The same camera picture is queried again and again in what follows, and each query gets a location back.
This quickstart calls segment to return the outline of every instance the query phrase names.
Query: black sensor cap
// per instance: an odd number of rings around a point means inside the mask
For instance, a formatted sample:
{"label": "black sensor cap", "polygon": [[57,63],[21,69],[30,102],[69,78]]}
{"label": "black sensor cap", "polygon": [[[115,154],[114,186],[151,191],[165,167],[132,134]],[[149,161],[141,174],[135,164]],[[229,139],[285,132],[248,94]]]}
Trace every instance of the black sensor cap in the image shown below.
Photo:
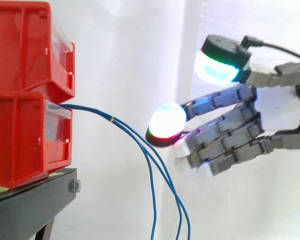
{"label": "black sensor cap", "polygon": [[209,58],[237,69],[243,69],[251,57],[238,41],[213,34],[206,37],[201,50]]}

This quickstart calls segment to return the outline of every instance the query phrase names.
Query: metal bolt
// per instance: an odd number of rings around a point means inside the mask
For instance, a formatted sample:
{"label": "metal bolt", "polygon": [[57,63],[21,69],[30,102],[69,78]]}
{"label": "metal bolt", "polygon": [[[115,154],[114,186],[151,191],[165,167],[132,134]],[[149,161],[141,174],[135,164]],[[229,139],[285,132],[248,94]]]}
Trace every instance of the metal bolt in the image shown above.
{"label": "metal bolt", "polygon": [[71,193],[79,193],[81,190],[81,180],[71,180],[69,184],[69,190]]}

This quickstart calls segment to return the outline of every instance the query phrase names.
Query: glowing fingertip sensor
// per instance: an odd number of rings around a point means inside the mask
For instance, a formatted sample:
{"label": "glowing fingertip sensor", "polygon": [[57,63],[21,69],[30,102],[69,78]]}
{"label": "glowing fingertip sensor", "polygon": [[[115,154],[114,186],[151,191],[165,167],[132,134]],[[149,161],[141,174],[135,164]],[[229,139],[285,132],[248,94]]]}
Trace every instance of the glowing fingertip sensor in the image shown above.
{"label": "glowing fingertip sensor", "polygon": [[202,51],[196,57],[194,70],[203,81],[219,87],[228,86],[239,73],[238,68],[218,62]]}
{"label": "glowing fingertip sensor", "polygon": [[170,146],[181,137],[186,122],[186,112],[179,104],[166,104],[153,114],[145,138],[156,147]]}

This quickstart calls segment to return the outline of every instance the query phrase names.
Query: green light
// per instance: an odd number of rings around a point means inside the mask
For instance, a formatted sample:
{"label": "green light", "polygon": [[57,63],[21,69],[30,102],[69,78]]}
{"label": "green light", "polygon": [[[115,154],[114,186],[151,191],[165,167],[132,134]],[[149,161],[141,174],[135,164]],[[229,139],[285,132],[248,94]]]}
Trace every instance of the green light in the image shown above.
{"label": "green light", "polygon": [[213,60],[202,51],[196,57],[194,70],[205,82],[220,87],[229,85],[239,72],[238,68]]}

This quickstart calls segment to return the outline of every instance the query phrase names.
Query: black cable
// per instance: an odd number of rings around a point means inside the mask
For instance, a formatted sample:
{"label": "black cable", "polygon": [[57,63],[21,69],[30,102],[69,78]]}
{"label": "black cable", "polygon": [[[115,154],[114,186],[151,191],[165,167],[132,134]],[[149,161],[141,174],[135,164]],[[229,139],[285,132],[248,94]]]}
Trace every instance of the black cable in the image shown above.
{"label": "black cable", "polygon": [[250,47],[268,47],[268,48],[272,48],[272,49],[277,49],[279,51],[285,52],[287,54],[290,54],[292,56],[295,56],[296,58],[300,59],[300,54],[296,53],[294,51],[291,51],[287,48],[284,48],[282,46],[278,46],[272,43],[268,43],[268,42],[264,42],[261,39],[256,38],[255,36],[249,36],[249,35],[245,35],[244,38],[242,39],[241,46],[243,46],[244,48],[248,49]]}
{"label": "black cable", "polygon": [[296,53],[294,51],[291,51],[289,49],[286,49],[284,47],[281,47],[281,46],[278,46],[278,45],[275,45],[275,44],[271,44],[271,43],[267,43],[267,42],[264,42],[263,43],[263,46],[264,47],[268,47],[268,48],[272,48],[272,49],[277,49],[277,50],[280,50],[282,52],[285,52],[287,54],[290,54],[290,55],[293,55],[295,56],[296,58],[299,58],[300,59],[300,54],[299,53]]}

